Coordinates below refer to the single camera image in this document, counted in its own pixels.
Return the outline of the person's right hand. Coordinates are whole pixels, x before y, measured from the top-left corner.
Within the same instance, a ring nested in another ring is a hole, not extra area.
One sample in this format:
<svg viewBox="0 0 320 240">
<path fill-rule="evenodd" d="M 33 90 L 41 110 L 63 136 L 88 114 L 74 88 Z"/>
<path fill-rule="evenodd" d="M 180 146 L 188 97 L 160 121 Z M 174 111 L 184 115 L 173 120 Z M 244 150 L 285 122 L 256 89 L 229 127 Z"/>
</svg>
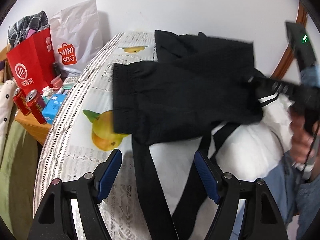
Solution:
<svg viewBox="0 0 320 240">
<path fill-rule="evenodd" d="M 313 137 L 304 129 L 304 116 L 296 113 L 293 107 L 290 108 L 290 117 L 290 128 L 293 132 L 290 155 L 295 163 L 303 164 L 307 160 Z M 312 157 L 313 155 L 314 151 L 312 150 L 309 156 Z"/>
</svg>

